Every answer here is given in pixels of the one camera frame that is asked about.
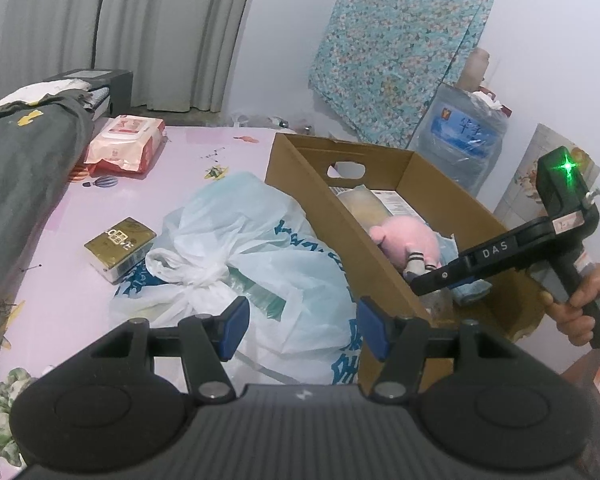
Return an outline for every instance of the floral fabric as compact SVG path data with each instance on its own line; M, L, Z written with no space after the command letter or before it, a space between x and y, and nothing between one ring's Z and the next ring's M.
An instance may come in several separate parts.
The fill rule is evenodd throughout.
M493 0L337 0L310 83L362 140L406 148L455 84Z

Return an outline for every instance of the pink plush toy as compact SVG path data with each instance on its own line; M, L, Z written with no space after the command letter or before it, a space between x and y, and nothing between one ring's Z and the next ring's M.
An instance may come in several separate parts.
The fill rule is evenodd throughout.
M371 239L403 276L424 274L440 267L440 247L435 232L410 216L391 216L369 229Z

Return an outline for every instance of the human hand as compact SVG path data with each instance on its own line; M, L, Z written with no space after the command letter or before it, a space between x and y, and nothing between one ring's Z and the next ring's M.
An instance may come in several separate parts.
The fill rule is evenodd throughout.
M582 307L600 296L600 264L578 287L568 303L557 303L547 291L540 293L540 301L547 314L557 323L558 330L569 337L571 344L586 345L593 338L595 320L584 316Z

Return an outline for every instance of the gray blanket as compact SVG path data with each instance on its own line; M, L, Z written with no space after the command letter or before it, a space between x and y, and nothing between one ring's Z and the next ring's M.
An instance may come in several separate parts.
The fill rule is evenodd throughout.
M77 100L81 95L66 91L35 107L0 108L0 300L20 273L14 267L29 237L91 140L93 123ZM42 115L31 114L35 110Z

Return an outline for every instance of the pink tablecloth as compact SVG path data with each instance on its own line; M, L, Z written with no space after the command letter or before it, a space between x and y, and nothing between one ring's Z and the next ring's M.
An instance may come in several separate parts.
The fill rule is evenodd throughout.
M167 127L168 142L142 179L119 177L113 187L69 184L50 215L16 298L21 304L0 350L0 380L15 367L34 377L109 330L107 305L116 289L87 261L83 245L128 216L158 234L162 218L182 206L213 166L264 179L275 132L265 128ZM18 470L0 459L2 478Z

